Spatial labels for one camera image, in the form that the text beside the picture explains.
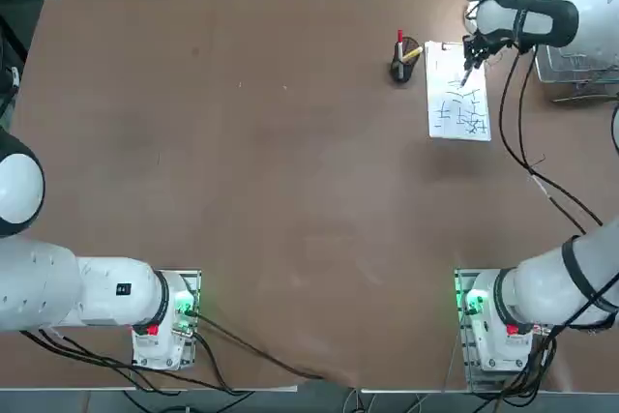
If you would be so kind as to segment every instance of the red pen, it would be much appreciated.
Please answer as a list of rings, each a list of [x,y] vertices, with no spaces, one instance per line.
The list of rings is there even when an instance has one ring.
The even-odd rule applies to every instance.
[[[404,79],[404,64],[402,63],[402,57],[404,56],[403,44],[402,44],[403,34],[402,30],[398,29],[398,77],[400,79]]]

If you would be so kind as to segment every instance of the yellow pen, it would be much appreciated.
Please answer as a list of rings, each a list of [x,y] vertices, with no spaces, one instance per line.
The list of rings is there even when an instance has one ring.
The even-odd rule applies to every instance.
[[[424,48],[421,47],[421,46],[417,47],[415,50],[411,50],[410,52],[408,52],[406,55],[404,55],[402,57],[402,60],[401,60],[402,63],[406,63],[406,62],[412,60],[417,55],[420,55],[423,51],[424,51]]]

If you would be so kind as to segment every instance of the wire rack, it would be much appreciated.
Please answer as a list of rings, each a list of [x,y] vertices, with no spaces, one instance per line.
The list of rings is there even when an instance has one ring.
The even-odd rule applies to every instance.
[[[598,83],[619,82],[619,69],[587,57],[565,55],[560,48],[543,45],[537,56],[538,77],[541,82]]]

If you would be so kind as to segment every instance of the black strap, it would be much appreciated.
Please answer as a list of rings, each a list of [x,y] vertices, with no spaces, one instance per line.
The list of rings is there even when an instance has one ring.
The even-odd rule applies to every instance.
[[[516,320],[507,306],[503,302],[503,280],[507,274],[514,268],[503,268],[499,271],[496,280],[494,280],[494,286],[492,287],[492,296],[494,297],[494,307],[499,315],[499,318],[506,326],[516,326],[519,334],[526,334],[533,329],[533,325],[530,323],[521,323]]]
[[[576,255],[574,254],[574,240],[577,237],[578,236],[571,237],[563,244],[563,246],[561,246],[563,264],[565,265],[565,269],[568,270],[568,274],[570,275],[570,278],[572,278],[572,282],[578,288],[580,293],[587,300],[593,300],[597,291],[593,288],[591,282],[589,282],[589,280],[584,276],[584,273],[582,273],[580,265],[576,260]],[[602,311],[606,311],[607,313],[616,313],[619,311],[619,307],[611,304],[604,297],[600,297],[593,303],[593,305]]]
[[[146,330],[149,326],[159,326],[162,324],[170,301],[170,289],[167,286],[167,281],[165,280],[163,273],[159,270],[153,270],[153,273],[155,273],[155,276],[159,279],[159,282],[162,285],[162,301],[160,302],[155,316],[153,316],[150,321],[133,325],[133,330],[140,335],[146,334]]]

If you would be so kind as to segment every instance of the floor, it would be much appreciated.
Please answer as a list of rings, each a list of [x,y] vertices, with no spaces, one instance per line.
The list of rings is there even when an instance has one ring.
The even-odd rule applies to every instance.
[[[339,413],[349,389],[323,382],[311,382],[294,393],[257,393],[228,411],[232,413],[300,412]],[[216,412],[232,400],[226,394],[216,392],[190,392],[178,398],[161,398],[149,394],[132,396],[152,412],[159,412],[171,405],[191,405],[202,412]],[[365,406],[371,395],[362,395]],[[370,413],[405,413],[415,401],[411,394],[378,395]],[[616,410],[619,398],[606,395],[544,395],[527,407],[530,413],[602,413]],[[0,404],[3,413],[137,413],[139,410],[118,392],[2,392]],[[425,413],[472,413],[481,401],[464,394],[435,394],[424,401]],[[352,398],[346,412],[355,408]],[[517,411],[503,405],[501,411]]]

